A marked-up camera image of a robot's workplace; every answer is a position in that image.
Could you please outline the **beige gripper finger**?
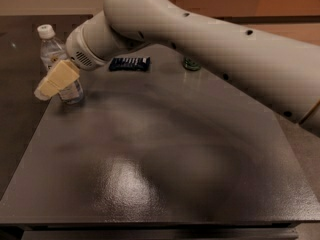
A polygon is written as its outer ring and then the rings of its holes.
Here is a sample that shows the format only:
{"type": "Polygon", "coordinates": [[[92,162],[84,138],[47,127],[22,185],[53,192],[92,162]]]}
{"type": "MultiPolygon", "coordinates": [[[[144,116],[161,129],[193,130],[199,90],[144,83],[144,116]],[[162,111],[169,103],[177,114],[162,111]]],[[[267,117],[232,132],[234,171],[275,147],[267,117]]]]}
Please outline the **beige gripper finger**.
{"type": "Polygon", "coordinates": [[[69,59],[56,62],[40,81],[34,95],[39,100],[49,100],[80,77],[79,68],[69,59]]]}

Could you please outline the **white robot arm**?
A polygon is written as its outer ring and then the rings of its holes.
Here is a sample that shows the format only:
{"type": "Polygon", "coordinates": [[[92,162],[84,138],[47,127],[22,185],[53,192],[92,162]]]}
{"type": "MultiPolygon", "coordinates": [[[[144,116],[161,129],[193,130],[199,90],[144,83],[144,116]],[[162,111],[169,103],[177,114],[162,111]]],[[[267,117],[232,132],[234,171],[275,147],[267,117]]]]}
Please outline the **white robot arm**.
{"type": "Polygon", "coordinates": [[[35,90],[48,100],[117,55],[160,44],[191,58],[314,135],[320,134],[320,47],[186,11],[169,0],[104,0],[66,41],[35,90]]]}

